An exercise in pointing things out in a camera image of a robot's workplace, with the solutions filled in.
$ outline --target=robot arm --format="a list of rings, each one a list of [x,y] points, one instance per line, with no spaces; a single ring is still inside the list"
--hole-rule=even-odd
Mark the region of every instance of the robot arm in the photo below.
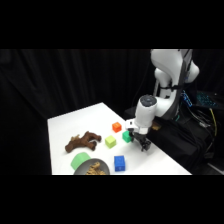
[[[142,150],[148,150],[150,147],[151,142],[146,135],[155,116],[165,120],[175,117],[186,78],[188,81],[194,80],[199,74],[199,69],[191,62],[188,53],[192,55],[191,49],[154,49],[151,52],[152,63],[157,68],[155,76],[162,87],[167,86],[165,90],[169,92],[163,92],[162,97],[141,97],[136,109],[136,118],[126,121],[126,129],[133,140],[137,139],[140,142]]]

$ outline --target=blue cube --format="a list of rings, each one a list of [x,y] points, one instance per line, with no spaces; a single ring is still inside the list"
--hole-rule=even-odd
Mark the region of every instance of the blue cube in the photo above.
[[[124,156],[115,156],[114,165],[115,165],[115,172],[125,171]]]

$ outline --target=orange block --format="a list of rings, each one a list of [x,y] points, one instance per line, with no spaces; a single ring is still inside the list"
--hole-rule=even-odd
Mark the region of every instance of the orange block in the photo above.
[[[113,127],[113,130],[114,130],[116,133],[119,132],[119,131],[121,131],[121,128],[122,128],[121,124],[119,124],[118,122],[115,123],[115,124],[113,124],[112,127]]]

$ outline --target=green block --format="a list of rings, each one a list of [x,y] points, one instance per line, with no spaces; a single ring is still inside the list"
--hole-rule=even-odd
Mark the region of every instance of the green block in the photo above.
[[[76,170],[81,164],[83,164],[85,161],[91,159],[90,156],[85,153],[79,153],[75,156],[75,158],[72,160],[71,166],[74,170]]]
[[[131,136],[129,135],[129,131],[124,132],[122,136],[123,136],[123,139],[124,139],[127,143],[129,143],[129,142],[131,141]]]
[[[105,139],[105,143],[109,149],[113,148],[116,145],[116,139],[111,135]]]

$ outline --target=black background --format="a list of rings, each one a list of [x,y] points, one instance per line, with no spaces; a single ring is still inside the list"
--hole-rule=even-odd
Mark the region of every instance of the black background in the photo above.
[[[224,50],[195,49],[199,90],[224,95]],[[1,49],[2,174],[50,174],[47,119],[104,102],[123,115],[152,94],[150,49]]]

